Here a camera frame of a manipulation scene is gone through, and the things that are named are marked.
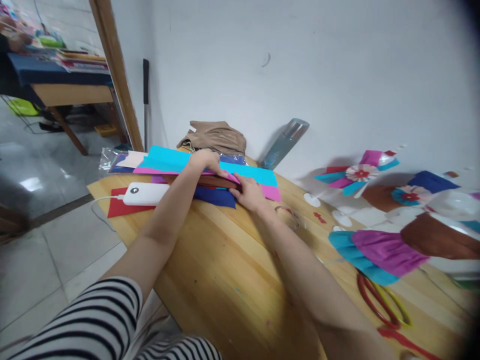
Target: striped sleeve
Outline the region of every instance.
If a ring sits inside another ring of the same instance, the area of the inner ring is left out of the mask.
[[[177,340],[155,342],[144,348],[135,360],[222,360],[210,341],[203,337],[184,336]]]
[[[142,303],[142,291],[133,280],[111,277],[98,281],[10,359],[120,360],[130,346]]]

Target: table leg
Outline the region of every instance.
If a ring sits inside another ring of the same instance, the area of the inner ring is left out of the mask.
[[[65,130],[65,133],[68,135],[68,137],[70,138],[71,142],[76,146],[76,148],[78,149],[78,151],[80,151],[80,153],[83,155],[83,156],[87,156],[89,154],[89,152],[87,151],[87,149],[85,149],[85,147],[82,145],[82,143],[80,142],[79,138],[75,135],[75,133],[72,131],[72,129],[70,128],[70,126],[67,124],[67,122],[65,121],[65,119],[62,117],[62,115],[60,115],[60,113],[58,112],[57,108],[55,106],[49,106],[48,107],[48,110],[50,110],[50,112],[52,113],[53,117],[55,118],[55,120],[58,121],[58,123],[61,125],[61,127],[63,128],[63,130]]]
[[[127,137],[124,135],[122,130],[122,126],[120,125],[119,117],[117,114],[117,110],[115,109],[115,104],[113,102],[109,102],[108,105],[110,106],[110,117],[111,117],[111,124],[116,130],[118,137],[120,138],[120,142],[122,144],[127,143]]]

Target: wooden table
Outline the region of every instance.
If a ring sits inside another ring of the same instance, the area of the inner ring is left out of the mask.
[[[298,236],[325,264],[339,259],[328,240],[336,225],[331,216],[334,209],[325,203],[312,207],[304,201],[301,188],[276,177],[282,204],[302,222]],[[113,175],[88,189],[99,198],[134,181],[148,183],[151,177]],[[99,205],[107,213],[109,201],[102,200]],[[315,212],[327,223],[320,223]],[[110,222],[129,247],[151,214],[149,210],[115,217]],[[362,226],[355,223],[353,228]],[[257,227],[242,206],[232,209],[194,200],[154,289],[183,331],[209,339],[224,359],[324,359],[317,335],[286,291],[280,263],[267,250],[262,234],[261,226]],[[358,291],[354,268],[344,262],[331,264],[328,269],[373,325],[381,326]],[[474,299],[469,292],[457,288],[435,268],[427,265],[425,269],[457,302],[472,305]],[[400,332],[441,359],[453,359],[465,344],[470,316],[418,270],[391,288],[414,323],[413,328]],[[399,356],[405,350],[393,340],[385,341]]]
[[[84,156],[87,150],[70,129],[56,107],[62,105],[82,105],[108,103],[112,125],[115,127],[120,141],[127,139],[120,126],[114,104],[112,78],[108,74],[68,72],[54,61],[46,61],[45,57],[55,57],[55,49],[37,49],[30,47],[29,54],[9,53],[8,57],[18,75],[20,85],[24,88],[29,100],[43,103],[53,117],[60,123],[76,148]]]
[[[115,127],[121,142],[126,142],[120,126],[117,111],[115,109],[114,99],[111,89],[106,85],[78,85],[78,84],[31,84],[31,87],[41,99],[43,104],[53,114],[55,120],[65,130],[65,133],[71,139],[75,147],[84,156],[88,155],[87,149],[80,142],[79,138],[72,131],[63,116],[57,111],[57,106],[62,105],[82,105],[82,104],[100,104],[108,103],[112,125]]]

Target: paper flower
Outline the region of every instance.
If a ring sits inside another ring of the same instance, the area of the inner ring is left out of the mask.
[[[346,170],[346,178],[353,182],[366,183],[368,180],[375,179],[379,175],[379,170],[372,165],[359,164],[350,166]]]
[[[425,205],[432,198],[432,193],[422,186],[402,186],[391,192],[393,200],[404,206]]]

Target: blue tablecloth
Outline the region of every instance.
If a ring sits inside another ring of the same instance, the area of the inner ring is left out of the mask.
[[[55,56],[56,50],[42,50]],[[109,85],[110,75],[83,72],[68,72],[54,61],[41,60],[45,55],[40,52],[31,55],[8,54],[20,81],[25,87],[30,84],[72,84],[72,85]]]

